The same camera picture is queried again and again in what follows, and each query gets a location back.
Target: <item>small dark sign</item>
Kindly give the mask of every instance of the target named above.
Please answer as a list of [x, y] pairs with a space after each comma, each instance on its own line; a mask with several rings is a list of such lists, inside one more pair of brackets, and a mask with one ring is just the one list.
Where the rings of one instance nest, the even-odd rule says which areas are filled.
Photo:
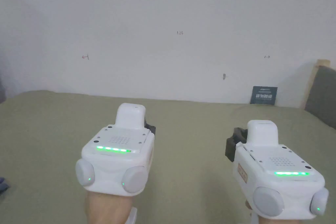
[[277, 96], [277, 87], [261, 87], [254, 86], [251, 96], [250, 104], [275, 104]]

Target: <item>sticker on controller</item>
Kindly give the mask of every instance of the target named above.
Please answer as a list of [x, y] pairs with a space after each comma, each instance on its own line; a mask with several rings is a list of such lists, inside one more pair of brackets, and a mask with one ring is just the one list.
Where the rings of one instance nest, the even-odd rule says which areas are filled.
[[244, 169], [242, 168], [240, 164], [238, 164], [238, 173], [240, 174], [242, 179], [245, 181], [245, 183], [247, 183], [247, 173], [244, 171]]

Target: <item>white plastic casing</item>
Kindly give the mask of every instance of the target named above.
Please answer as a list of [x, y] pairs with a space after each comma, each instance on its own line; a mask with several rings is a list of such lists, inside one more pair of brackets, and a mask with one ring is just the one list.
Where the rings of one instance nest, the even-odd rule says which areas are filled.
[[251, 208], [264, 218], [313, 219], [318, 214], [310, 210], [313, 202], [317, 202], [314, 207], [325, 208], [323, 176], [288, 147], [278, 144], [278, 129], [271, 121], [248, 123], [247, 143], [236, 145], [233, 171]]
[[155, 139], [144, 127], [144, 116], [142, 105], [121, 104], [115, 124], [102, 128], [83, 147], [76, 174], [86, 190], [121, 196], [134, 196], [143, 191]]

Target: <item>green indicator light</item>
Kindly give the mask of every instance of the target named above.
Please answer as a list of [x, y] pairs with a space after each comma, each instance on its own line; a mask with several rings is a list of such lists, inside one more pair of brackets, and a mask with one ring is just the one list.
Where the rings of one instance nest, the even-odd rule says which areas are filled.
[[115, 151], [115, 152], [132, 152], [131, 150], [111, 148], [111, 147], [105, 147], [105, 146], [97, 146], [97, 149], [102, 149], [106, 151]]
[[278, 176], [307, 176], [309, 172], [275, 172]]

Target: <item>bed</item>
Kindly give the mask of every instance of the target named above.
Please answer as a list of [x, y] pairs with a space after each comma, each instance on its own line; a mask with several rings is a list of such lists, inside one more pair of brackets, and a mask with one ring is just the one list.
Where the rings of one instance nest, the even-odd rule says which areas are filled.
[[308, 111], [48, 91], [0, 104], [0, 176], [11, 185], [0, 196], [0, 223], [86, 223], [85, 191], [74, 165], [82, 146], [114, 123], [123, 102], [143, 104], [147, 122], [157, 128], [149, 181], [135, 197], [137, 224], [248, 223], [245, 199], [224, 152], [234, 127], [246, 128], [252, 119], [275, 122], [279, 141], [325, 176], [326, 214], [309, 223], [336, 223], [336, 130]]

